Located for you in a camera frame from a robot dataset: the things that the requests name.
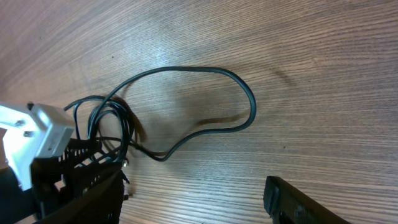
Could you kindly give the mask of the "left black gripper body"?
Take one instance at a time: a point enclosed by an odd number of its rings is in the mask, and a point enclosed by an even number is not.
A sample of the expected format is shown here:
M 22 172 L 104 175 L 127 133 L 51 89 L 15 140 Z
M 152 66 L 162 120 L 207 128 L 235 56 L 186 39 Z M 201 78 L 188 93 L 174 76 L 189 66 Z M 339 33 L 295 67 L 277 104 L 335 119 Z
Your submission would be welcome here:
M 60 157 L 30 165 L 37 218 L 118 218 L 121 213 L 121 161 L 101 162 L 101 141 L 71 139 Z

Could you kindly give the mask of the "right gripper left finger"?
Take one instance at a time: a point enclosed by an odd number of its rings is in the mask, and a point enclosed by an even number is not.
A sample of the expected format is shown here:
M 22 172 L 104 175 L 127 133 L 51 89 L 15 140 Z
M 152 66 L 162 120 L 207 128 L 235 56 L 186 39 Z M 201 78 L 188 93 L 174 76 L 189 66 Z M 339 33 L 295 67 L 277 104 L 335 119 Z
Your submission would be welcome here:
M 124 201 L 119 167 L 36 170 L 32 193 L 38 223 L 118 223 Z

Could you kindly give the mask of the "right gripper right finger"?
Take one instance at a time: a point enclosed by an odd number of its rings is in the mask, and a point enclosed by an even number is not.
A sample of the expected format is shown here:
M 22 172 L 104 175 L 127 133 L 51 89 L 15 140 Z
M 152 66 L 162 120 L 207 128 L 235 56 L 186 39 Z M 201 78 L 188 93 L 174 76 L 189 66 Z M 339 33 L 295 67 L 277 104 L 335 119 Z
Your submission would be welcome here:
M 278 176 L 267 177 L 263 201 L 273 223 L 349 224 Z

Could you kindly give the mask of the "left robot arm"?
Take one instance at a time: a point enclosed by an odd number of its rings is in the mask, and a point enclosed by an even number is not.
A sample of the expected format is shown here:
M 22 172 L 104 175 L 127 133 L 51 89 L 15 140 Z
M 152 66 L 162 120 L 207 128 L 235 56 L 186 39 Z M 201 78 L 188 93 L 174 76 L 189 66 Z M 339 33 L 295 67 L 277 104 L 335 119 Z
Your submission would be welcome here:
M 122 162 L 83 164 L 101 148 L 100 141 L 71 139 L 61 157 L 34 159 L 27 190 L 12 169 L 1 170 L 1 223 L 31 215 L 37 223 L 118 223 L 127 198 Z

